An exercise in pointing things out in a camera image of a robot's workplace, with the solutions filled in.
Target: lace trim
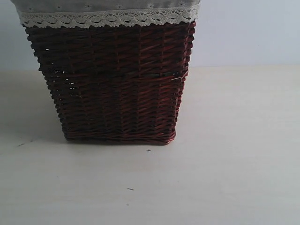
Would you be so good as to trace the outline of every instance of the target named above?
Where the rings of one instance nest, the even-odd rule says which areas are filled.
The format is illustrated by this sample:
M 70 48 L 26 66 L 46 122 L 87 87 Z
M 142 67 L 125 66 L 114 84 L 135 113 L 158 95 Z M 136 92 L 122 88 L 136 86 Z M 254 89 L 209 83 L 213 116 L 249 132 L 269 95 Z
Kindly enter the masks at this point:
M 120 25 L 149 26 L 150 24 L 164 25 L 165 23 L 192 22 L 198 18 L 199 5 L 176 8 L 151 8 L 133 10 L 114 10 L 103 12 L 57 12 L 57 13 L 25 13 L 19 12 L 21 23 L 26 27 L 80 27 L 89 28 Z

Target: woven wicker texture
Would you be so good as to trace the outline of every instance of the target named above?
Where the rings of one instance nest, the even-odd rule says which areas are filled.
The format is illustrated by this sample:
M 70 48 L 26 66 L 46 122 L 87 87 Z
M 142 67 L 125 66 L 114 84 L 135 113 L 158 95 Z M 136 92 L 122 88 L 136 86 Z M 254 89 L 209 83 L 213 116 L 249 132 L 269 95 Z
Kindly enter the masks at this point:
M 194 27 L 26 28 L 66 139 L 172 141 Z

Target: white table surface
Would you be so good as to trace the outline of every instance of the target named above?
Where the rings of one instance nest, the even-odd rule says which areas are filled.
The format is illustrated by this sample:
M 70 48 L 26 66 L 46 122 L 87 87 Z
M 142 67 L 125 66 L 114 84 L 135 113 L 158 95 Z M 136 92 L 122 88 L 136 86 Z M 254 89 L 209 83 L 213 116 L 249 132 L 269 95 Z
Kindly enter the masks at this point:
M 164 147 L 67 143 L 39 72 L 0 77 L 1 225 L 300 223 L 300 66 L 191 69 Z

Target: brown wicker basket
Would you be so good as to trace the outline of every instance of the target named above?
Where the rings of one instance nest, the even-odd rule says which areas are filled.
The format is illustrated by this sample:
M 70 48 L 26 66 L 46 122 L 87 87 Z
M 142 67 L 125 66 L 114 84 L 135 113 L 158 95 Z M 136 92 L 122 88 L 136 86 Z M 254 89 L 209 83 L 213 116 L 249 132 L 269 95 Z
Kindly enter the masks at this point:
M 67 140 L 175 138 L 195 22 L 26 32 Z

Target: white wall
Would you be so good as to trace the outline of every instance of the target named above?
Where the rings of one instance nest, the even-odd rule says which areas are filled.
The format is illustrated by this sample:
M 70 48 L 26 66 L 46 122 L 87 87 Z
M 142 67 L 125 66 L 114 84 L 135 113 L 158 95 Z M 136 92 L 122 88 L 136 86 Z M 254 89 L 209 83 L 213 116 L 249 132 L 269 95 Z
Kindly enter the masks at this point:
M 300 63 L 300 0 L 202 0 L 192 66 Z M 37 69 L 9 0 L 0 0 L 0 70 Z

